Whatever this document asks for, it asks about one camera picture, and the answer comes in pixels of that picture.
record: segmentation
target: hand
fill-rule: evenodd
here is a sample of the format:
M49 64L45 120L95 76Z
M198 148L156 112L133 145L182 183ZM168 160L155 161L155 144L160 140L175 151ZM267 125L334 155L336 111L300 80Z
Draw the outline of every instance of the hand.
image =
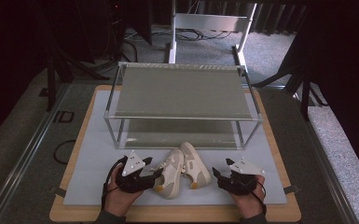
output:
M135 200L144 193L139 191L136 193L127 193L122 191L117 187L116 184L116 175L118 168L123 166L123 164L118 165L112 172L110 176L110 183L108 185L108 190L114 189L106 195L104 210L108 213L111 213L117 217L126 216L127 212L130 210L132 204Z
M258 183L264 185L264 176L256 175L255 178ZM257 184L254 194L263 202L265 196L261 185ZM263 212L260 202L252 194L238 196L233 193L229 193L229 195L240 209L242 218L254 217Z

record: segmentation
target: glass box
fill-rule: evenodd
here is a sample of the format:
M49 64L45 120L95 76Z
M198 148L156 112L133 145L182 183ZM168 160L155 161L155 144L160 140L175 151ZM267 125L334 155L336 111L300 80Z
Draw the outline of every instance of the glass box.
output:
M244 149L263 120L241 66L171 63L121 63L104 119L115 148L134 149Z

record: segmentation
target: white sneaker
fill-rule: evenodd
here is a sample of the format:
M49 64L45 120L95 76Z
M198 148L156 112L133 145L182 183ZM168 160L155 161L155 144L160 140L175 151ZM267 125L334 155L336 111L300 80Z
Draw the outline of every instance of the white sneaker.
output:
M188 142L183 143L180 149L185 155L185 165L183 173L190 177L191 189L199 189L211 183L211 175L202 163L196 149Z
M179 193L179 180L184 165L184 154L179 149L171 150L165 162L156 170L162 168L162 174L155 181L153 189L166 199L173 199Z

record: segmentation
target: white sheet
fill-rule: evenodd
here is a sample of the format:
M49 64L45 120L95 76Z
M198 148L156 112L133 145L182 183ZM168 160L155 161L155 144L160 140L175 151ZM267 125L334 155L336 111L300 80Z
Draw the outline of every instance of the white sheet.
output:
M83 143L81 145L76 167L69 183L63 201L65 205L100 205L103 183L111 166L125 155L128 149L115 149L113 140L104 121L104 111L110 91L97 91L94 107L90 116ZM248 102L252 102L250 94L246 94ZM249 105L251 113L255 106ZM142 159L152 157L152 163L144 170L157 166L165 161L169 149L136 149L135 153ZM135 202L137 205L196 205L196 204L233 204L228 194L217 186L212 174L212 167L222 175L229 176L230 170L226 158L237 161L244 157L249 162L266 171L265 203L287 203L283 186L272 158L269 143L262 127L258 128L255 136L245 150L198 150L205 166L212 177L211 185L201 189L190 189L190 180L181 177L180 190L177 198L166 200L154 190L148 189Z

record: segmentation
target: wooden board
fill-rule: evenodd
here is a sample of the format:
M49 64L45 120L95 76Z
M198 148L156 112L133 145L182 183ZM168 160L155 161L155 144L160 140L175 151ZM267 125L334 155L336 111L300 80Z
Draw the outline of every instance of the wooden board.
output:
M65 173L60 184L61 189L67 190L69 181L75 170L78 153L83 142L86 129L89 124L92 108L97 91L110 91L112 86L102 85L95 89L92 96L89 109L80 128L72 156L68 162ZM277 166L283 187L291 186L283 160L269 120L262 104L261 98L255 91L260 112L263 116L263 128L266 133L272 157ZM287 196L287 204L268 204L267 220L272 222L296 222L301 219L301 213L298 208L297 200L294 193ZM56 196L50 210L50 219L56 222L70 221L94 221L99 212L100 206L80 206L80 205L63 205L63 197ZM238 222L240 213L235 205L176 205L176 206L133 206L127 214L128 222Z

